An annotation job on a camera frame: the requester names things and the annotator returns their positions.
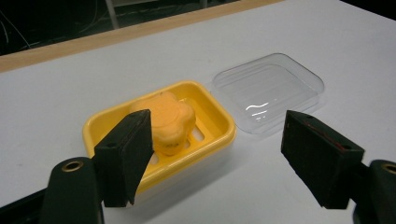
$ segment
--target plastic lid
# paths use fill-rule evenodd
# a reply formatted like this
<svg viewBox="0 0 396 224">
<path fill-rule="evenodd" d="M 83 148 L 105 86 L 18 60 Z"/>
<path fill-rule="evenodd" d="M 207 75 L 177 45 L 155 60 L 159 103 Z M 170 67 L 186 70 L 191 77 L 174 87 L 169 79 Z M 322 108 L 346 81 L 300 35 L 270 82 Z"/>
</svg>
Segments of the plastic lid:
<svg viewBox="0 0 396 224">
<path fill-rule="evenodd" d="M 320 77 L 280 53 L 221 72 L 213 85 L 212 94 L 246 133 L 278 131 L 288 109 L 304 112 L 324 92 Z"/>
</svg>

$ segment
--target yellow soap dish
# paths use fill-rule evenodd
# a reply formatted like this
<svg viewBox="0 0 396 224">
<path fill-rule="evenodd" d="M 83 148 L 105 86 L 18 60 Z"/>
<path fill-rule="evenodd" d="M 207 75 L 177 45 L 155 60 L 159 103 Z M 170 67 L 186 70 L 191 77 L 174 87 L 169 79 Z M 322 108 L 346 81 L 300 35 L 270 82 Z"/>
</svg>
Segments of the yellow soap dish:
<svg viewBox="0 0 396 224">
<path fill-rule="evenodd" d="M 130 113 L 130 107 L 134 102 L 148 99 L 163 91 L 172 92 L 179 101 L 192 106 L 196 117 L 195 129 L 189 134 L 185 148 L 176 155 L 154 154 L 143 174 L 137 193 L 227 147 L 236 135 L 233 118 L 201 84 L 195 81 L 180 81 L 91 116 L 82 131 L 88 156 L 93 157 L 94 147 Z"/>
</svg>

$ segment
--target transparent container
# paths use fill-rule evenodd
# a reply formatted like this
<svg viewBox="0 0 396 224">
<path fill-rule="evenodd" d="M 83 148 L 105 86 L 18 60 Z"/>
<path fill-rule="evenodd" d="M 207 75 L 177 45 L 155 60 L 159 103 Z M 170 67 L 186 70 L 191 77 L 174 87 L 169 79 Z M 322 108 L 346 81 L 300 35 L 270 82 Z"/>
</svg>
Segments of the transparent container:
<svg viewBox="0 0 396 224">
<path fill-rule="evenodd" d="M 246 133 L 274 133 L 288 109 L 304 112 L 324 92 L 320 77 L 285 54 L 275 53 L 221 72 L 211 93 Z"/>
</svg>

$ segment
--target clear plastic lid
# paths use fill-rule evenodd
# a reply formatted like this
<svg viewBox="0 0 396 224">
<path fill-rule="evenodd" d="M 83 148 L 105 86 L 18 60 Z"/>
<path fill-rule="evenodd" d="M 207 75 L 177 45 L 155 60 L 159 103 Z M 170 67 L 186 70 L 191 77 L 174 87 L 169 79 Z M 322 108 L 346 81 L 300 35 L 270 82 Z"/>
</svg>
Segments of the clear plastic lid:
<svg viewBox="0 0 396 224">
<path fill-rule="evenodd" d="M 238 128 L 255 134 L 278 131 L 288 109 L 304 112 L 324 92 L 320 77 L 281 53 L 221 72 L 213 85 Z"/>
</svg>

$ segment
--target cable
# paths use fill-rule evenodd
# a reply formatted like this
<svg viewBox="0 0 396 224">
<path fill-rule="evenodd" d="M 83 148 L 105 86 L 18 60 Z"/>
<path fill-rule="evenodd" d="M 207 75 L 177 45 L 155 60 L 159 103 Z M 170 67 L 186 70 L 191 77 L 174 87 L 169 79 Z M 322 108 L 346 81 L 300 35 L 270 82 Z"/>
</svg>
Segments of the cable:
<svg viewBox="0 0 396 224">
<path fill-rule="evenodd" d="M 6 36 L 6 44 L 8 45 L 9 40 L 8 40 L 8 34 L 7 34 L 6 26 L 4 26 L 2 21 L 0 21 L 0 22 L 1 22 L 1 25 L 3 26 L 4 35 Z"/>
<path fill-rule="evenodd" d="M 153 8 L 147 10 L 138 10 L 137 12 L 144 18 L 145 21 L 154 21 L 161 18 L 174 16 L 178 14 L 185 5 L 172 5 L 167 7 L 159 7 L 153 10 Z"/>
<path fill-rule="evenodd" d="M 103 19 L 103 18 L 105 17 L 105 15 L 107 15 L 107 14 L 108 14 L 107 11 L 104 12 L 103 15 L 102 15 L 101 17 L 99 17 L 99 19 L 98 19 L 94 24 L 91 24 L 89 27 L 85 28 L 84 30 L 79 31 L 78 33 L 79 33 L 79 34 L 84 33 L 84 32 L 86 32 L 87 30 L 91 29 L 92 27 L 96 26 L 96 24 L 98 24 L 100 21 L 102 21 L 102 19 Z"/>
<path fill-rule="evenodd" d="M 84 31 L 87 31 L 87 30 L 90 29 L 91 27 L 93 27 L 93 26 L 94 26 L 94 23 L 95 23 L 95 20 L 96 20 L 97 14 L 98 14 L 98 0 L 95 1 L 95 14 L 93 15 L 93 19 L 92 19 L 91 23 L 90 23 L 87 27 L 85 27 L 84 29 L 82 29 L 82 30 L 80 30 L 80 31 L 78 31 L 78 32 L 79 32 L 79 33 L 82 33 L 82 32 L 84 32 Z"/>
<path fill-rule="evenodd" d="M 31 49 L 29 42 L 27 42 L 27 40 L 25 39 L 25 37 L 21 34 L 21 32 L 17 29 L 17 27 L 14 26 L 14 24 L 7 18 L 7 16 L 3 13 L 3 11 L 0 9 L 0 13 L 3 15 L 3 17 L 6 19 L 6 21 L 8 21 L 8 23 L 14 27 L 15 31 L 17 31 L 17 33 L 21 36 L 21 38 L 23 39 L 23 41 L 26 43 L 27 47 L 29 49 Z"/>
</svg>

